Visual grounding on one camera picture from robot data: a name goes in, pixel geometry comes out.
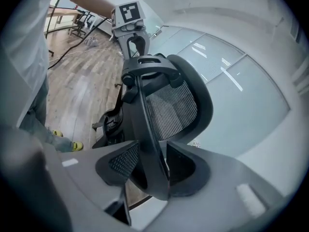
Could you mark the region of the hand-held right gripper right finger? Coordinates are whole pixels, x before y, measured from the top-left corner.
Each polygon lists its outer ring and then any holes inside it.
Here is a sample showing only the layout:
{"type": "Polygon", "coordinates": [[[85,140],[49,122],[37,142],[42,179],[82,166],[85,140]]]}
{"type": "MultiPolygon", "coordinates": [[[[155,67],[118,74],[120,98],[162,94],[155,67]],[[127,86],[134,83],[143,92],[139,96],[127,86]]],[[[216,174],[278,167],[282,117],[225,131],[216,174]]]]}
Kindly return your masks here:
{"type": "Polygon", "coordinates": [[[254,232],[266,227],[286,199],[235,158],[169,142],[168,232],[254,232]]]}

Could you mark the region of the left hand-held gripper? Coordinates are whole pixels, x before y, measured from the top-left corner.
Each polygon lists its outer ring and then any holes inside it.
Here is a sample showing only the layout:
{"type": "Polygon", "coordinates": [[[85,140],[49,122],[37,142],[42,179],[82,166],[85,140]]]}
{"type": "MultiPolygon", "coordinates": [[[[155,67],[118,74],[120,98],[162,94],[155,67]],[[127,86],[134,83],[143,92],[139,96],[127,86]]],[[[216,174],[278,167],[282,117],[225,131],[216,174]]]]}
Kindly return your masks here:
{"type": "Polygon", "coordinates": [[[135,46],[139,55],[148,54],[150,38],[144,24],[145,18],[139,1],[116,5],[112,10],[112,33],[119,42],[124,58],[131,58],[129,47],[131,37],[135,37],[135,46]]]}

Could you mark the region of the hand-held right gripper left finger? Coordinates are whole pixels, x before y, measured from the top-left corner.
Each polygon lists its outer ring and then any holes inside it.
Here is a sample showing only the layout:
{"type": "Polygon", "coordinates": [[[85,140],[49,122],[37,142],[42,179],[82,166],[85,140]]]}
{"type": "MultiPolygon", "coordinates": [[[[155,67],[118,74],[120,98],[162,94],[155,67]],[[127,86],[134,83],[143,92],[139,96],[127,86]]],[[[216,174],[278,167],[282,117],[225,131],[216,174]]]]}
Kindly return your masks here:
{"type": "Polygon", "coordinates": [[[72,225],[131,225],[125,183],[138,150],[138,141],[68,153],[45,144],[46,168],[72,225]]]}

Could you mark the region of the black mesh office chair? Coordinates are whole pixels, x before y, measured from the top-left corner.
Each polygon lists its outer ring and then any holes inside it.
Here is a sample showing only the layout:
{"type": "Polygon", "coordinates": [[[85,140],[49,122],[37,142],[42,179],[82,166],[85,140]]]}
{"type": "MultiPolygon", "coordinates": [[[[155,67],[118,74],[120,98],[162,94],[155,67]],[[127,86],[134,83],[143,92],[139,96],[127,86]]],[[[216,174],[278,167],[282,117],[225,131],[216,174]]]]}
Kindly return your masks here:
{"type": "Polygon", "coordinates": [[[192,64],[178,55],[139,56],[125,60],[116,105],[94,129],[102,136],[94,148],[127,141],[137,143],[129,166],[124,159],[109,163],[110,185],[130,179],[146,194],[160,200],[189,197],[209,179],[205,160],[187,145],[210,124],[213,104],[208,89],[192,64]]]}

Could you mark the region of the black chair with jacket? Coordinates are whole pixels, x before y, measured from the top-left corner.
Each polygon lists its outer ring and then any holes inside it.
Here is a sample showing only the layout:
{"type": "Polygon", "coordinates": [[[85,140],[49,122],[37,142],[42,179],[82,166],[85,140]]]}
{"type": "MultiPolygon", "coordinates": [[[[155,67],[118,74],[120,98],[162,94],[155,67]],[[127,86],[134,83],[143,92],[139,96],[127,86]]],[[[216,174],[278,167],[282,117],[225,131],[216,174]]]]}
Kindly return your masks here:
{"type": "Polygon", "coordinates": [[[83,12],[82,14],[77,15],[74,20],[75,27],[69,29],[69,35],[74,35],[79,38],[83,38],[87,32],[84,29],[88,28],[89,20],[94,17],[90,12],[83,12]]]}

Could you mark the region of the person's blue jeans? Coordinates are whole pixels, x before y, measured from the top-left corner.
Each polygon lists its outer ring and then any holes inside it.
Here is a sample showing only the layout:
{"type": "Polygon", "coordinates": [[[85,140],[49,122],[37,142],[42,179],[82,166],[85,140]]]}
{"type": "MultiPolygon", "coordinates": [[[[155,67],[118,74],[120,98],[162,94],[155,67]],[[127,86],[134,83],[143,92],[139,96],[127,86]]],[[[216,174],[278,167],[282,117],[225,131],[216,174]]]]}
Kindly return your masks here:
{"type": "Polygon", "coordinates": [[[53,145],[57,151],[70,152],[73,150],[73,142],[66,137],[54,135],[45,127],[48,89],[48,80],[45,78],[20,128],[37,137],[42,143],[53,145]]]}

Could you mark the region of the wooden table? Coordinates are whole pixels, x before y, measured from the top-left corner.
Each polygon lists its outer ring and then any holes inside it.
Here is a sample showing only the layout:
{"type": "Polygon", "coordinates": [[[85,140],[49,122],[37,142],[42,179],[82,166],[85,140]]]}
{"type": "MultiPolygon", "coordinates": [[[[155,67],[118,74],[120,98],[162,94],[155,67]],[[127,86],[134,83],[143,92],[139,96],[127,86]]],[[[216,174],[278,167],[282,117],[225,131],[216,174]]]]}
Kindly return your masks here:
{"type": "Polygon", "coordinates": [[[80,15],[82,15],[82,13],[74,9],[49,8],[44,32],[75,27],[77,26],[75,21],[80,15]]]}

